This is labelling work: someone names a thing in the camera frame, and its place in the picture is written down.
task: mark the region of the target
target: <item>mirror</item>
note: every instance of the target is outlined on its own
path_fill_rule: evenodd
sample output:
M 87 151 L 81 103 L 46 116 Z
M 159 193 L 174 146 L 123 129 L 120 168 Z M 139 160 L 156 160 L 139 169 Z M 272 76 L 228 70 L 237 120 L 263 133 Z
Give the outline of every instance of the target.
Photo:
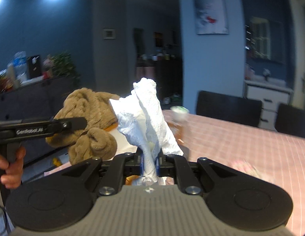
M 252 17 L 252 58 L 283 63 L 283 25 L 265 18 Z

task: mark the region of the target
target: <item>white tissue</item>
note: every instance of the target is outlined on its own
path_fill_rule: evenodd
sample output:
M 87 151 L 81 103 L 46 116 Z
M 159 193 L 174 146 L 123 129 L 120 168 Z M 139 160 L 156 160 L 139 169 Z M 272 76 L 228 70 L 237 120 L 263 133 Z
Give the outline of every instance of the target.
M 133 84 L 131 95 L 119 100 L 110 99 L 117 116 L 117 129 L 125 135 L 131 145 L 143 150 L 144 174 L 134 185 L 151 185 L 158 180 L 155 159 L 160 148 L 165 154 L 183 155 L 173 133 L 165 122 L 160 103 L 156 96 L 156 83 L 142 78 Z

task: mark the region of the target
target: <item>stuffed animal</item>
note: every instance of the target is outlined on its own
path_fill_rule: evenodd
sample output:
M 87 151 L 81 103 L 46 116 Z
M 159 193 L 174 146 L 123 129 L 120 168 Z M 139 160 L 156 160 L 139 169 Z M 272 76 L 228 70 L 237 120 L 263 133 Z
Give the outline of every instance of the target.
M 111 159 L 117 151 L 117 142 L 108 131 L 117 127 L 117 118 L 109 99 L 118 100 L 119 96 L 93 92 L 87 88 L 75 90 L 66 98 L 64 107 L 54 118 L 85 117 L 87 127 L 84 130 L 55 134 L 46 138 L 46 142 L 54 148 L 69 146 L 71 165 L 94 156 L 103 160 Z

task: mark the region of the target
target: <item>water bottle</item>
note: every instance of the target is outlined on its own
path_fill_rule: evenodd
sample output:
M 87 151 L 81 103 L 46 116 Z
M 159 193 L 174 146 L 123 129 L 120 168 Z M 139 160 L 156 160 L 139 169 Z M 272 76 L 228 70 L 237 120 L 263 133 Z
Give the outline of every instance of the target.
M 27 80 L 27 58 L 26 52 L 17 52 L 14 57 L 14 69 L 16 77 L 20 82 Z

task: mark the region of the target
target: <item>human hand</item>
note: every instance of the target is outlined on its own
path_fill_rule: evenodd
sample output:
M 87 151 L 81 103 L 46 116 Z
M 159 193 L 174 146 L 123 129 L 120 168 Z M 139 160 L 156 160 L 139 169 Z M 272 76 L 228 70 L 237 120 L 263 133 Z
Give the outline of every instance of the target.
M 19 147 L 16 151 L 16 161 L 9 164 L 8 161 L 0 155 L 0 169 L 5 170 L 6 174 L 2 175 L 0 181 L 7 189 L 15 189 L 20 186 L 21 176 L 23 174 L 23 158 L 26 155 L 26 149 Z

